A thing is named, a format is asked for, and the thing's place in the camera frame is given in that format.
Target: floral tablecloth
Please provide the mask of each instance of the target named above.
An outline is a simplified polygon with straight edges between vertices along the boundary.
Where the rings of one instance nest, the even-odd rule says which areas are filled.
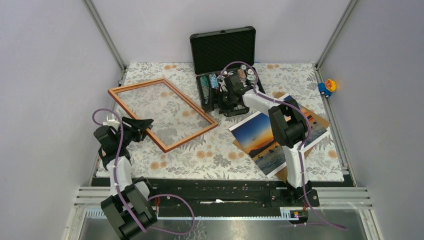
[[[286,92],[301,105],[328,119],[317,88],[312,64],[255,63],[254,67],[267,94]],[[131,63],[124,85],[164,77],[200,106],[196,74],[192,63]],[[155,101],[162,97],[164,104],[167,102],[166,99],[175,98],[169,90],[162,90],[154,96]],[[131,96],[126,98],[127,101],[138,99],[135,95],[132,98]],[[126,115],[120,106],[117,106],[115,110],[122,116]],[[143,142],[131,143],[127,149],[131,154],[132,176],[135,178],[144,176],[173,179],[277,180],[275,176],[267,178],[247,154],[233,145],[235,138],[228,128],[254,112],[255,110],[252,109],[248,114],[233,117],[218,114],[218,110],[210,112],[209,114],[219,122],[218,127],[167,153],[159,149],[149,137]],[[161,111],[161,113],[162,118],[177,119],[181,123],[189,122],[186,119],[197,114],[183,107],[177,112]],[[148,115],[139,117],[151,118]],[[200,126],[203,124],[202,121],[198,119],[199,127],[203,128]],[[163,131],[166,127],[164,124],[155,125],[153,122],[155,131]],[[312,181],[343,181],[332,135],[314,146],[305,159],[305,165],[306,174]],[[95,175],[108,177],[109,173],[99,163]]]

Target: toy figurine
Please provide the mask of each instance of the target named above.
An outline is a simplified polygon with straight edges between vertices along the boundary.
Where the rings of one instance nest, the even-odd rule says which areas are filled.
[[[327,79],[325,83],[323,82],[318,83],[319,92],[321,93],[321,95],[324,95],[326,98],[330,97],[332,92],[334,92],[336,88],[337,88],[336,82],[331,79]]]

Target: white wall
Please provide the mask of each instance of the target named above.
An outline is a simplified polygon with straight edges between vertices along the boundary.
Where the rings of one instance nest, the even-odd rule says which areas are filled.
[[[384,239],[422,239],[424,1],[360,1],[321,70]]]
[[[60,239],[119,75],[81,0],[0,2],[0,239]]]
[[[263,63],[315,63],[349,0],[94,0],[129,62],[192,62],[191,34],[253,26]]]

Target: wooden frame edge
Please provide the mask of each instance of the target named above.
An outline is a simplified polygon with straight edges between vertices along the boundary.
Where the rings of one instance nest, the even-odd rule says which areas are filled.
[[[188,141],[197,138],[198,136],[210,131],[213,128],[216,128],[218,126],[218,122],[213,119],[211,116],[209,116],[208,114],[205,113],[205,111],[203,111],[203,109],[201,109],[193,100],[191,100],[187,95],[185,95],[183,92],[181,92],[174,84],[172,84],[168,79],[166,78],[158,78],[158,79],[154,79],[154,80],[148,80],[148,81],[144,81],[144,82],[139,82],[139,83],[134,83],[134,84],[130,84],[130,85],[125,85],[125,86],[118,86],[118,87],[113,87],[113,88],[109,88],[107,90],[107,92],[109,93],[109,95],[116,101],[116,103],[118,103],[119,106],[121,106],[121,108],[123,108],[123,110],[133,119],[139,119],[139,117],[133,112],[131,111],[131,109],[128,107],[128,105],[118,96],[118,93],[122,93],[122,92],[126,92],[126,91],[130,91],[130,90],[134,90],[134,89],[138,89],[138,88],[143,88],[143,87],[147,87],[147,86],[151,86],[151,85],[155,85],[155,84],[160,84],[160,83],[164,83],[165,85],[168,86],[168,88],[170,88],[174,93],[176,93],[180,98],[182,98],[182,100],[184,102],[186,102],[188,105],[190,105],[190,107],[192,107],[197,113],[199,113],[203,118],[205,118],[210,125],[207,127],[202,128],[201,130],[184,137],[183,139],[174,142],[171,145],[165,145],[160,139],[159,137],[152,132],[152,130],[150,130],[149,128],[146,130],[147,135],[153,140],[153,142],[164,152],[167,153],[175,148],[178,148],[179,146],[187,143]]]

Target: poker chip set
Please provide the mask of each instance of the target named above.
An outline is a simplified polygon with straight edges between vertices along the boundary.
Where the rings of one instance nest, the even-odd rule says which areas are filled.
[[[194,72],[197,74],[196,83],[200,96],[201,107],[205,112],[220,108],[219,113],[226,116],[245,114],[248,108],[242,106],[224,106],[220,100],[222,92],[226,92],[224,78],[237,75],[243,85],[253,86],[256,76],[253,70],[244,64],[233,64],[221,79],[218,79],[222,69],[234,61],[242,61],[250,66],[255,61],[256,30],[252,26],[221,30],[207,33],[197,33],[190,36]],[[264,92],[258,79],[259,91]]]

